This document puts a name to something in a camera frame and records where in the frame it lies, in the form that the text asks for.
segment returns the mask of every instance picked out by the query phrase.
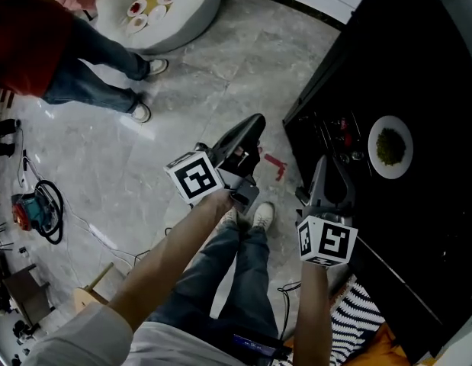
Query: hand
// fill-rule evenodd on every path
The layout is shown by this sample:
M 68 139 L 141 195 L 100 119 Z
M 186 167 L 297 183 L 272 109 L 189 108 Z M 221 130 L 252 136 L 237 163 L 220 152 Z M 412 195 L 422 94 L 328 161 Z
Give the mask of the hand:
M 224 213 L 227 213 L 232 209 L 234 201 L 227 190 L 217 190 L 202 199 L 201 204 L 213 205 L 214 208 L 221 209 Z

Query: white t-shirt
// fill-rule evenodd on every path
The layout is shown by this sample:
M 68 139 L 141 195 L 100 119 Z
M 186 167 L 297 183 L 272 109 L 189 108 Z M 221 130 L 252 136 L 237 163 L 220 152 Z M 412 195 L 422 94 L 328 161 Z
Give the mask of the white t-shirt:
M 243 366 L 218 348 L 180 329 L 144 323 L 133 335 L 112 309 L 92 303 L 34 346 L 24 366 Z

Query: white sneaker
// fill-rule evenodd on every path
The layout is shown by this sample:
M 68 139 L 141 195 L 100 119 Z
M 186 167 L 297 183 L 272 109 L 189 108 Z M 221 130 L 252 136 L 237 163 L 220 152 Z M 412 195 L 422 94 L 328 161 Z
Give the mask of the white sneaker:
M 151 70 L 149 71 L 148 77 L 156 76 L 159 73 L 163 73 L 168 68 L 167 59 L 154 59 L 149 64 L 151 65 Z
M 139 103 L 132 113 L 132 118 L 144 124 L 151 119 L 151 110 L 144 103 Z
M 228 225 L 227 223 L 230 221 L 232 221 L 233 223 L 237 225 L 237 210 L 235 207 L 233 207 L 227 213 L 224 214 L 224 216 L 219 222 L 219 227 Z
M 252 227 L 260 226 L 268 232 L 271 223 L 275 219 L 275 206 L 270 202 L 260 204 L 254 213 L 254 220 L 252 221 Z

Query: red shirt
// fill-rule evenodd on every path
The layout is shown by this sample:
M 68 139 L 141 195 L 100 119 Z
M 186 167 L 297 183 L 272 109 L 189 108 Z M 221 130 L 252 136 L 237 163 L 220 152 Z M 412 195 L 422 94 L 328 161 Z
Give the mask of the red shirt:
M 0 2 L 0 88 L 42 97 L 72 29 L 72 14 L 55 2 Z

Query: orange cloth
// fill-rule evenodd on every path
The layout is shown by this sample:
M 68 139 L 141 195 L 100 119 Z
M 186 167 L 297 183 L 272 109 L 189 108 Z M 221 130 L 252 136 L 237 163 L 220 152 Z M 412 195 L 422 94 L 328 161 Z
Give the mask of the orange cloth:
M 72 19 L 56 2 L 0 2 L 0 88 L 42 97 L 68 43 Z
M 394 345 L 395 335 L 388 324 L 383 324 L 370 342 L 366 352 L 344 363 L 345 366 L 410 366 L 399 345 Z

